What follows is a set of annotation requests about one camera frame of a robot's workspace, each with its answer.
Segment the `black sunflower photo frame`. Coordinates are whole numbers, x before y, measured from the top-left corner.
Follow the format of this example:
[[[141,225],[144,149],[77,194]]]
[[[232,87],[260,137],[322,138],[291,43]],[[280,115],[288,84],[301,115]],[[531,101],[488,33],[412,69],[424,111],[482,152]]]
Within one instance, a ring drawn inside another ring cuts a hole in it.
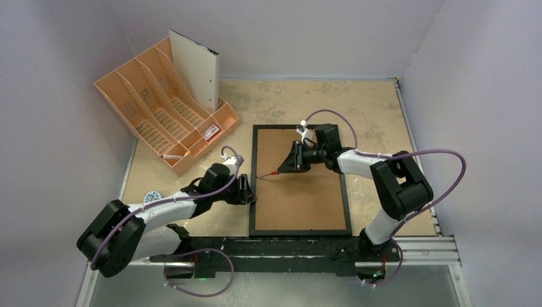
[[[297,139],[293,124],[253,126],[250,186],[256,202],[249,209],[249,235],[351,235],[343,175],[318,164],[307,173],[256,178],[276,170]]]

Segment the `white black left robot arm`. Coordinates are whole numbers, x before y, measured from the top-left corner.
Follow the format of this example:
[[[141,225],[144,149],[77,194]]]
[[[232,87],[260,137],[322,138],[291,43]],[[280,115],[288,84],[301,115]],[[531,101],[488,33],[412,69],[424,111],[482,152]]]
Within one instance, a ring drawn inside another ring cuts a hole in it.
[[[234,169],[233,164],[215,163],[203,177],[155,202],[128,206],[110,201],[77,240],[78,250],[106,278],[141,258],[168,255],[184,261],[190,255],[190,237],[178,220],[200,216],[219,201],[230,205],[256,201],[247,175],[237,175]]]

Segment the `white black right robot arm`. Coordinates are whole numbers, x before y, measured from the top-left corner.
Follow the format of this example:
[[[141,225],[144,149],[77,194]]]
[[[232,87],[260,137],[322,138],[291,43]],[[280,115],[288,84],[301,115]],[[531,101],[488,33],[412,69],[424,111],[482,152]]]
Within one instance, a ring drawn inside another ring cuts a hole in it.
[[[329,123],[317,125],[312,131],[299,125],[297,132],[302,138],[292,143],[278,174],[305,173],[314,164],[324,164],[335,173],[373,181],[381,209],[359,235],[359,252],[366,260],[380,256],[399,224],[433,199],[433,189],[406,151],[390,157],[371,157],[343,147],[338,127]]]

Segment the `small red white box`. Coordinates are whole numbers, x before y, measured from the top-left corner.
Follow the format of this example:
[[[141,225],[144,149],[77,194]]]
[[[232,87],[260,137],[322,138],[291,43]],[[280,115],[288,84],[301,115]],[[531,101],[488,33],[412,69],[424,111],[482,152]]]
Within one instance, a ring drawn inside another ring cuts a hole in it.
[[[216,124],[211,124],[202,132],[202,136],[206,141],[209,141],[220,131],[221,129]]]

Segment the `red white marker pen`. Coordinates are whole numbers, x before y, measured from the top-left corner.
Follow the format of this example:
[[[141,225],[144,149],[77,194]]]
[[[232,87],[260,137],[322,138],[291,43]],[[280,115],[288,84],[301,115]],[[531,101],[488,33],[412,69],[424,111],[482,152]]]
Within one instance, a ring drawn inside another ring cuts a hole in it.
[[[183,155],[167,155],[167,154],[164,154],[162,156],[163,159],[166,159],[166,160],[180,160],[183,158]]]

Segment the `blue patterned tape roll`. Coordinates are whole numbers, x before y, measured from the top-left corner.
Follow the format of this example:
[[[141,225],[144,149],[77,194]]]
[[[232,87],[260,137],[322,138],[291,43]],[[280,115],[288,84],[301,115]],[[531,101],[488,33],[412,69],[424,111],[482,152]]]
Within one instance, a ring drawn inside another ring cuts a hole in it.
[[[143,203],[151,203],[161,199],[162,195],[158,191],[150,191],[144,195]]]

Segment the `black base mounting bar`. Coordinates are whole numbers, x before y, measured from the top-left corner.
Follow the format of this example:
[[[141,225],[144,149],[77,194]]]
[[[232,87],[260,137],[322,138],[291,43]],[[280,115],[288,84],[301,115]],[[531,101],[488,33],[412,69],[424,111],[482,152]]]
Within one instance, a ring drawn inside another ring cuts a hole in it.
[[[331,237],[191,237],[171,256],[151,262],[193,264],[195,278],[218,272],[332,273],[368,278],[400,259],[397,244],[389,242],[370,255],[360,252],[359,238]]]

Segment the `white binder board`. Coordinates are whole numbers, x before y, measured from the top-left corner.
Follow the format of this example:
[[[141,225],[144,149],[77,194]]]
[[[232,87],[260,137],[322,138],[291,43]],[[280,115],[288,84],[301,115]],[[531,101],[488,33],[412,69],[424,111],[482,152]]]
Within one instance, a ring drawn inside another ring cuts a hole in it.
[[[209,113],[219,108],[219,53],[169,30],[173,64],[192,98]]]

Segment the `peach plastic file organizer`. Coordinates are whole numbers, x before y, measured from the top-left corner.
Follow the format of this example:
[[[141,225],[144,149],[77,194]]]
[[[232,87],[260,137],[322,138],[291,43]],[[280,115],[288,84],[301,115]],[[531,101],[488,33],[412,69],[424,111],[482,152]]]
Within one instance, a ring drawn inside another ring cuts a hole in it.
[[[219,99],[214,113],[192,98],[173,64],[170,39],[126,62],[94,83],[133,135],[177,176],[202,159],[240,124],[230,104]],[[206,141],[211,124],[221,131]],[[183,155],[180,160],[162,156]]]

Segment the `aluminium rail frame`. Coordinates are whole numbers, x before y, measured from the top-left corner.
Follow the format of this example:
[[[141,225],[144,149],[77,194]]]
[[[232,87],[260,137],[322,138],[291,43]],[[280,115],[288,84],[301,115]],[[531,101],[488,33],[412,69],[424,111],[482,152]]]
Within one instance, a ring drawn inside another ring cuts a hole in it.
[[[165,167],[169,194],[108,202],[77,249],[106,278],[131,262],[217,272],[333,272],[389,282],[395,235],[436,205],[392,81],[221,81],[219,108],[172,82],[96,83]]]

